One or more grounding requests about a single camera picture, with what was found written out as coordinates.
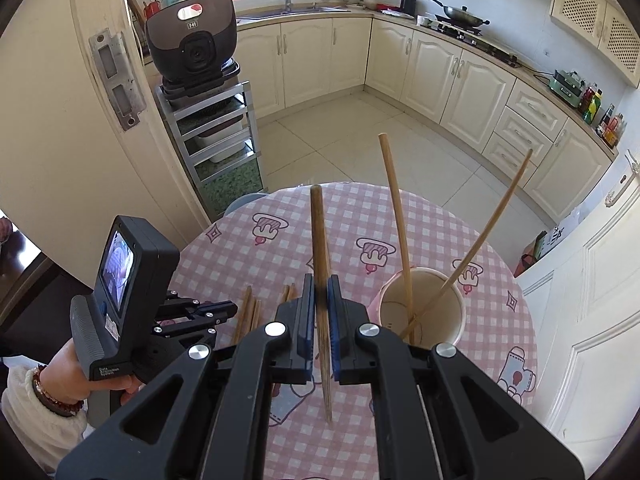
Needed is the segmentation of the person left hand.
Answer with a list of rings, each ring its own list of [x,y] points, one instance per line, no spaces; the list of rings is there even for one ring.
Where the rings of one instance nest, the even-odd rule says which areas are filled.
[[[56,352],[39,374],[43,390],[63,404],[76,404],[88,399],[95,391],[122,391],[121,404],[126,403],[142,386],[134,376],[111,377],[90,382],[78,361],[74,342],[70,339]]]

